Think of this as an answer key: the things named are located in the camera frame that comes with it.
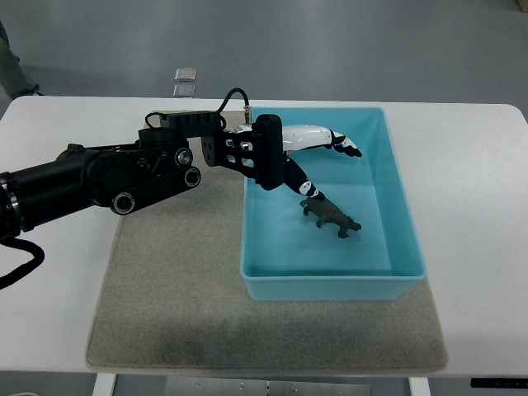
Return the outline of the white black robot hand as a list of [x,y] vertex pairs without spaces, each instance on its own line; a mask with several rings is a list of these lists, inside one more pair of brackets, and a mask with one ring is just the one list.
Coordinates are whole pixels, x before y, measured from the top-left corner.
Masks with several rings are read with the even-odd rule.
[[323,201],[325,195],[290,153],[324,147],[349,157],[362,156],[344,134],[319,125],[284,126],[277,115],[260,115],[252,124],[230,130],[224,127],[225,119],[220,117],[213,134],[201,139],[207,165],[240,172],[267,191],[285,184],[299,195]]

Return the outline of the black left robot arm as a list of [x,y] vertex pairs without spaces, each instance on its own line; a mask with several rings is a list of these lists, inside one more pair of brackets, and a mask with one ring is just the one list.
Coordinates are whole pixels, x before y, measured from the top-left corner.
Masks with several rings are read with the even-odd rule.
[[1,175],[1,240],[92,205],[127,215],[195,188],[188,140],[225,125],[218,112],[160,114],[133,144],[69,144],[54,161]]

